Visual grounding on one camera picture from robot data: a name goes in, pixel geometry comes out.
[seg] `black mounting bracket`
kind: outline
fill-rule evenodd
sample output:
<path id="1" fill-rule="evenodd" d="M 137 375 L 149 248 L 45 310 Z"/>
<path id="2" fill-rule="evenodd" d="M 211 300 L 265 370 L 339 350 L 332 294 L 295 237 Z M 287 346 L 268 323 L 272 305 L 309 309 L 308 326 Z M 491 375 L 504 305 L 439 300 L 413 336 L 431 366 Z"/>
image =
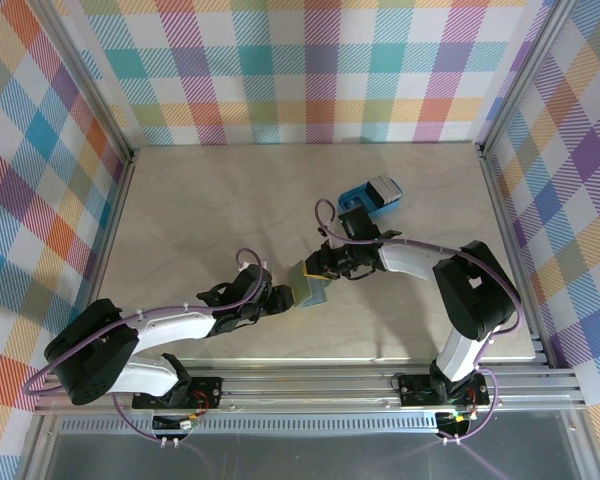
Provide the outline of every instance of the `black mounting bracket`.
<path id="1" fill-rule="evenodd" d="M 430 375 L 407 375 L 400 373 L 392 379 L 392 385 L 400 396 L 403 407 L 426 407 L 432 405 L 454 405 L 471 407 L 489 405 L 489 393 L 484 375 L 474 374 L 446 401 L 431 385 Z"/>
<path id="2" fill-rule="evenodd" d="M 166 395 L 154 397 L 147 393 L 140 393 L 133 397 L 131 407 L 134 410 L 213 410 L 219 407 L 222 398 L 222 378 L 191 377 L 191 382 L 186 386 L 184 394 L 179 396 L 178 403 L 173 404 L 166 397 Z"/>

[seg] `vent grille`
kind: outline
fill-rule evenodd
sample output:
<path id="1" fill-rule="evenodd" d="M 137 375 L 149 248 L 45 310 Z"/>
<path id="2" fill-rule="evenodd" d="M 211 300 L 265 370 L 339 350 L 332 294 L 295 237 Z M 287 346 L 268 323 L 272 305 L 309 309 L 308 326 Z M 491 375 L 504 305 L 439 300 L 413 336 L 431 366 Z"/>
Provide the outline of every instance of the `vent grille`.
<path id="1" fill-rule="evenodd" d="M 148 431 L 149 417 L 133 419 L 134 425 Z M 198 433 L 375 433 L 375 432 L 430 432 L 437 429 L 435 413 L 399 412 L 375 414 L 336 415 L 266 415 L 223 414 L 209 415 L 196 430 Z M 124 422 L 110 415 L 67 417 L 60 433 L 132 433 Z"/>

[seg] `table surface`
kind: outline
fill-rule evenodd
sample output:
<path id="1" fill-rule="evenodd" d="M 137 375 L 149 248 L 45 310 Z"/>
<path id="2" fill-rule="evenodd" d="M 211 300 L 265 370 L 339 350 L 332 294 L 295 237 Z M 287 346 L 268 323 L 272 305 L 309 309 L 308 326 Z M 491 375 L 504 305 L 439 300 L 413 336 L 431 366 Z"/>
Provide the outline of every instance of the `table surface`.
<path id="1" fill-rule="evenodd" d="M 121 308 L 181 304 L 232 281 L 235 252 L 256 250 L 274 282 L 319 248 L 315 201 L 388 174 L 403 190 L 381 231 L 449 246 L 482 240 L 510 273 L 480 165 L 469 144 L 262 145 L 143 149 L 101 297 Z M 378 272 L 327 289 L 328 302 L 169 351 L 197 359 L 410 359 L 430 362 L 451 323 L 436 285 Z M 489 360 L 534 356 L 528 330 L 502 337 Z"/>

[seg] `blue object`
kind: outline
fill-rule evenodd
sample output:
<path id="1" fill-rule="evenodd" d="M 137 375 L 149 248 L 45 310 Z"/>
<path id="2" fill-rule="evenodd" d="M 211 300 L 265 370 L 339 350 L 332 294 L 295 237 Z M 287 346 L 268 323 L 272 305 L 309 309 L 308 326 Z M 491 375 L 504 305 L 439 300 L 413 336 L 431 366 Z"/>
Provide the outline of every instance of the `blue object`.
<path id="1" fill-rule="evenodd" d="M 398 188 L 398 190 L 400 190 L 400 193 L 402 193 L 402 189 L 400 188 L 400 186 L 398 186 L 398 184 L 395 181 L 393 181 L 393 183 Z M 369 198 L 369 195 L 365 191 L 366 186 L 367 184 L 363 183 L 362 185 L 352 188 L 351 190 L 344 192 L 342 195 L 340 195 L 340 197 L 338 198 L 338 210 L 340 211 L 340 213 L 344 213 L 347 210 L 351 210 L 352 208 L 362 205 L 367 210 L 367 213 L 369 214 L 371 220 L 375 220 L 381 215 L 393 212 L 396 208 L 398 208 L 400 200 L 402 200 L 402 196 L 400 196 L 400 198 L 395 202 L 391 202 L 390 204 L 385 205 L 384 207 L 378 208 L 376 204 L 373 203 L 373 200 Z"/>

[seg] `beige tabletop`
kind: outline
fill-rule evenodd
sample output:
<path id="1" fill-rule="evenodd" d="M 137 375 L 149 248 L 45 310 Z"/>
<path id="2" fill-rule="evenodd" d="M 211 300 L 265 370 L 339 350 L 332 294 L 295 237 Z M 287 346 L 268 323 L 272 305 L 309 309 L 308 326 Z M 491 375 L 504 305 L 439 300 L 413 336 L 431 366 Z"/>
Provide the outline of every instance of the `beige tabletop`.
<path id="1" fill-rule="evenodd" d="M 313 206 L 388 174 L 404 194 L 381 231 L 449 246 L 482 240 L 510 272 L 474 148 L 469 144 L 153 147 L 140 154 L 101 290 L 120 307 L 192 301 L 236 274 L 253 248 L 275 283 L 316 250 Z M 431 361 L 451 324 L 436 285 L 379 272 L 327 289 L 328 302 L 160 351 L 181 358 Z M 526 328 L 487 359 L 533 357 Z"/>

